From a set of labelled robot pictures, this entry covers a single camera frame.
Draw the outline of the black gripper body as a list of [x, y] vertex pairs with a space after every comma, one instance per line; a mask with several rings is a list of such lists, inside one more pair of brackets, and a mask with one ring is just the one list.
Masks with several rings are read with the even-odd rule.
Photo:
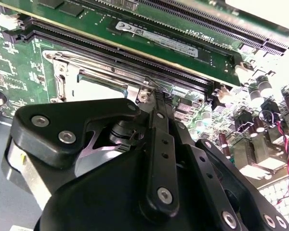
[[173, 215], [151, 208], [145, 188], [142, 154], [122, 155], [65, 184], [47, 202], [38, 231], [201, 231], [198, 209], [187, 190], [190, 179], [185, 168], [177, 168], [179, 206]]

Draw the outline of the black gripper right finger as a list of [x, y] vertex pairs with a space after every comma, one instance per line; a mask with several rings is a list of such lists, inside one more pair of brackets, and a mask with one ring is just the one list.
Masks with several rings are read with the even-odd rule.
[[187, 190], [195, 201], [203, 231], [289, 231], [276, 208], [207, 139], [193, 141], [186, 126], [175, 120], [172, 97], [164, 97], [177, 158], [190, 179]]

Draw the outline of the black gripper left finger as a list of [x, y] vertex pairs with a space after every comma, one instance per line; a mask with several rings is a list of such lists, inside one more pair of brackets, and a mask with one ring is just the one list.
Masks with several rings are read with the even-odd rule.
[[125, 98], [40, 104], [20, 108], [13, 119], [10, 155], [24, 154], [19, 168], [44, 210], [65, 184], [122, 155], [142, 154], [147, 204], [173, 215], [178, 202], [174, 137], [170, 134], [165, 93], [136, 106]]

